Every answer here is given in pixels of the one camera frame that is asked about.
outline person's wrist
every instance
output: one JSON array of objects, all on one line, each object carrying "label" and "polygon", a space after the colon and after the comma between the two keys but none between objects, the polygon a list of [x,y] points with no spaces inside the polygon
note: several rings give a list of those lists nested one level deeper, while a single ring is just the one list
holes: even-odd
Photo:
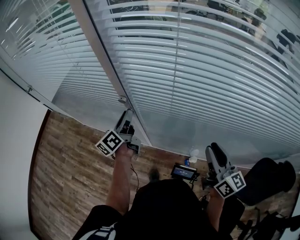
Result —
[{"label": "person's wrist", "polygon": [[131,162],[131,156],[127,156],[127,155],[122,155],[122,156],[116,156],[116,161],[119,162]]}]

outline glass door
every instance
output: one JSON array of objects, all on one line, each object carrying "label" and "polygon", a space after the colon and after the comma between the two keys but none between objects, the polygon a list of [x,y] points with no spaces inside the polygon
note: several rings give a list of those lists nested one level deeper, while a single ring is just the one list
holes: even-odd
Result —
[{"label": "glass door", "polygon": [[217,142],[239,165],[299,152],[289,13],[267,1],[84,2],[154,147],[205,158]]},{"label": "glass door", "polygon": [[4,73],[53,110],[103,131],[114,127],[126,108],[67,0],[3,0],[0,18]]}]

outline metal door frame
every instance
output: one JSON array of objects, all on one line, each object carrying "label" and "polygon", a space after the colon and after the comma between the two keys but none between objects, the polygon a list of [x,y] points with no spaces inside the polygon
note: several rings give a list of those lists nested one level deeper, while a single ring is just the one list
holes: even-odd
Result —
[{"label": "metal door frame", "polygon": [[136,114],[133,105],[130,102],[130,99],[127,93],[124,90],[124,87],[116,74],[116,71],[111,63],[110,58],[107,55],[107,52],[101,42],[100,36],[98,35],[96,28],[90,18],[89,12],[83,2],[83,0],[68,0],[71,9],[74,12],[74,15],[85,34],[86,39],[88,40],[92,50],[94,51],[98,61],[100,62],[102,68],[106,72],[108,79],[111,81],[114,89],[120,97],[126,97],[127,102],[124,104],[126,108],[131,108],[135,112],[133,122],[137,128],[139,128],[143,137],[145,138],[147,145],[152,147],[152,144],[147,136],[147,133],[144,127],[141,124],[138,115]]}]

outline small screen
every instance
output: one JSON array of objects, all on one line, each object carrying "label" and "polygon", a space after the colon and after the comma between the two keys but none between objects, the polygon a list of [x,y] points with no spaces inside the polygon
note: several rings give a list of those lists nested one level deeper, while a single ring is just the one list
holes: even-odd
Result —
[{"label": "small screen", "polygon": [[179,175],[182,177],[186,177],[186,178],[192,178],[192,176],[194,175],[194,172],[190,172],[188,170],[184,170],[184,169],[175,167],[173,174],[176,174],[176,175]]}]

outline human arm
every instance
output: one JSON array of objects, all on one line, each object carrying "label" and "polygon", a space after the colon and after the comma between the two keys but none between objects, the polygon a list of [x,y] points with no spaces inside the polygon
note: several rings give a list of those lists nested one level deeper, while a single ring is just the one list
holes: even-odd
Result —
[{"label": "human arm", "polygon": [[112,185],[108,192],[106,205],[124,215],[129,209],[131,158],[134,151],[123,143],[116,151],[112,174]]},{"label": "human arm", "polygon": [[207,215],[210,220],[211,225],[219,231],[219,222],[224,205],[224,199],[220,194],[212,188],[210,190],[210,201],[207,205]]},{"label": "human arm", "polygon": [[293,50],[292,44],[289,44],[289,49],[290,49],[291,53],[295,53],[295,51]]}]

